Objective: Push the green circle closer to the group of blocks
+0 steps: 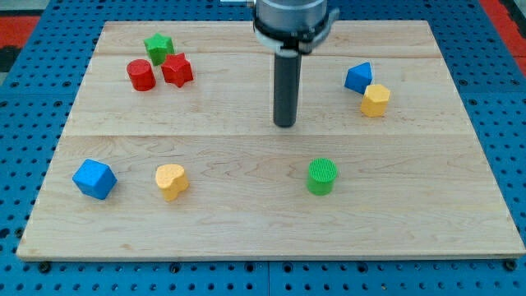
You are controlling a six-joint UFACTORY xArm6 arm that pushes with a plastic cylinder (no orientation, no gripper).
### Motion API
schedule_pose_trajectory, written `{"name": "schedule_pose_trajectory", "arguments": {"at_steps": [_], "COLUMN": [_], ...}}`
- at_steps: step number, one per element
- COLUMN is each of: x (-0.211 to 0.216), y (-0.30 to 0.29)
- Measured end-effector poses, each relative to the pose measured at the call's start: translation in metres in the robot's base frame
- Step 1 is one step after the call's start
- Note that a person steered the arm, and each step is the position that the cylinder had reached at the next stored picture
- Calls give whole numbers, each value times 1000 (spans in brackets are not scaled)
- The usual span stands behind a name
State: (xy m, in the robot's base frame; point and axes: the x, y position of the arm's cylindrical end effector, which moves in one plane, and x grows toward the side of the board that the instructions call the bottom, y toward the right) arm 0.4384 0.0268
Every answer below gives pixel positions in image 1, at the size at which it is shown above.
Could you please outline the grey robot arm end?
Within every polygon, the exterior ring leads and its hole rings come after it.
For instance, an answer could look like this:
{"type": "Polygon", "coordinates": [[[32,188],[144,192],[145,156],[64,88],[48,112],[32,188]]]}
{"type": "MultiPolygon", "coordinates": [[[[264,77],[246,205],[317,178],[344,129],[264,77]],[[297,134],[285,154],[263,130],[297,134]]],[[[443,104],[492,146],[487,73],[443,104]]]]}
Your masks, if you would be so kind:
{"type": "Polygon", "coordinates": [[[220,0],[220,4],[248,7],[258,41],[284,58],[308,55],[329,36],[340,10],[327,0],[220,0]]]}

